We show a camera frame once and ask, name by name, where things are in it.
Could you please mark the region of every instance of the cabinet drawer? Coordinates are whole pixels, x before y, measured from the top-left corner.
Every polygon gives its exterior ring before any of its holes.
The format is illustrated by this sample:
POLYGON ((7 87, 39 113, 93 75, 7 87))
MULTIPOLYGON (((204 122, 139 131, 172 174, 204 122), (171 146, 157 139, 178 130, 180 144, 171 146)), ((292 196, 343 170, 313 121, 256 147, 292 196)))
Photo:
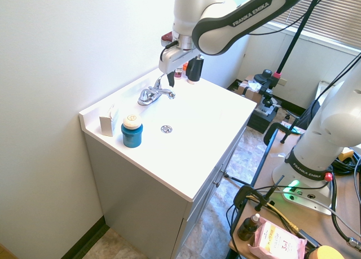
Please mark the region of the cabinet drawer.
POLYGON ((195 224, 197 224, 199 218, 203 213, 204 208, 206 207, 210 197, 212 196, 214 190, 216 189, 216 185, 214 183, 216 183, 216 181, 220 180, 221 178, 222 178, 221 173, 215 175, 215 177, 212 179, 211 185, 209 185, 208 189, 204 192, 204 196, 201 198, 201 200, 193 210, 192 214, 188 217, 188 219, 185 218, 183 219, 178 235, 180 240, 177 240, 177 242, 179 241, 177 254, 180 251, 181 247, 183 246, 184 242, 186 241, 187 237, 191 233, 193 227, 195 226, 195 224))
POLYGON ((188 217, 193 213, 195 208, 198 206, 199 202, 202 200, 202 198, 205 196, 206 190, 209 188, 210 185, 213 185, 213 179, 214 177, 220 172, 222 168, 225 169, 225 165, 228 165, 229 159, 231 158, 231 154, 234 152, 234 149, 237 147, 241 136, 245 130, 246 125, 244 124, 240 131, 238 132, 237 136, 233 139, 232 143, 229 145, 227 150, 222 155, 221 159, 217 163, 217 165, 213 168, 212 172, 209 174, 209 177, 204 182, 202 188, 196 195, 193 202, 188 202, 186 210, 184 211, 183 217, 187 220, 188 217))

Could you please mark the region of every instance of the blue jar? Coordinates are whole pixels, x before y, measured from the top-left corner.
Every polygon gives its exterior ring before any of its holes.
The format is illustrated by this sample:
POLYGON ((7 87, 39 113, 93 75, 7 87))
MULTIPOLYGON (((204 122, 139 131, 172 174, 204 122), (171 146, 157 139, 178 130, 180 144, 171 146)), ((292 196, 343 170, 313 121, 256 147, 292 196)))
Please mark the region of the blue jar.
POLYGON ((137 129, 128 129, 122 124, 123 143, 126 147, 135 148, 142 143, 143 124, 137 129))

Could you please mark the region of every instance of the red emergency stop button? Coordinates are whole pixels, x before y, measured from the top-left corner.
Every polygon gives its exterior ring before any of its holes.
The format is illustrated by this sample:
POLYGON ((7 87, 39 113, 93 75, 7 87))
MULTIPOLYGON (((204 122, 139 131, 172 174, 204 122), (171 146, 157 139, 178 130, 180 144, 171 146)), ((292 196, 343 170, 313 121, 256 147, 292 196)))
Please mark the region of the red emergency stop button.
POLYGON ((332 179, 333 179, 332 173, 326 173, 326 174, 325 174, 325 180, 326 180, 327 182, 331 182, 332 179))

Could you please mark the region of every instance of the white sink vanity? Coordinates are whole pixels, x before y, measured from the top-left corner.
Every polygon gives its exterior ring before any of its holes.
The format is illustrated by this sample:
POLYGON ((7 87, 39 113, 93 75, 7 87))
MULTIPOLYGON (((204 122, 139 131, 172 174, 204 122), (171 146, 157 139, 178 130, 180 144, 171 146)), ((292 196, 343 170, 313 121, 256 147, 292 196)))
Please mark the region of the white sink vanity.
MULTIPOLYGON (((138 104, 151 73, 80 112, 81 128, 108 226, 150 259, 174 259, 219 186, 256 104, 206 80, 175 81, 175 99, 162 95, 138 104), (102 135, 99 116, 119 106, 113 137, 102 135), (143 120, 142 144, 127 148, 122 119, 143 120), (173 131, 165 134, 161 127, 173 131)), ((167 78, 162 79, 168 85, 167 78)))

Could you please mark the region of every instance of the white wall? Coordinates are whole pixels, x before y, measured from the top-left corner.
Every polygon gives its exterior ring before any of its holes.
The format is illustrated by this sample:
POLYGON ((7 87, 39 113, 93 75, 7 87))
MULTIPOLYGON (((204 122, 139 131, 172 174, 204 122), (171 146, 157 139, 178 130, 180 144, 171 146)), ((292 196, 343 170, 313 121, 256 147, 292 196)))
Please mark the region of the white wall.
MULTIPOLYGON (((0 0, 0 243, 19 259, 60 258, 103 215, 78 113, 157 67, 173 2, 0 0)), ((207 79, 232 81, 245 45, 207 79)))
MULTIPOLYGON (((274 30, 261 27, 255 33, 271 31, 274 30)), ((292 38, 293 36, 282 32, 251 36, 238 79, 243 80, 250 74, 262 73, 264 69, 276 71, 292 38)), ((319 81, 331 82, 354 57, 300 38, 282 70, 282 78, 286 79, 287 83, 284 87, 277 85, 274 94, 307 108, 315 98, 319 81)))

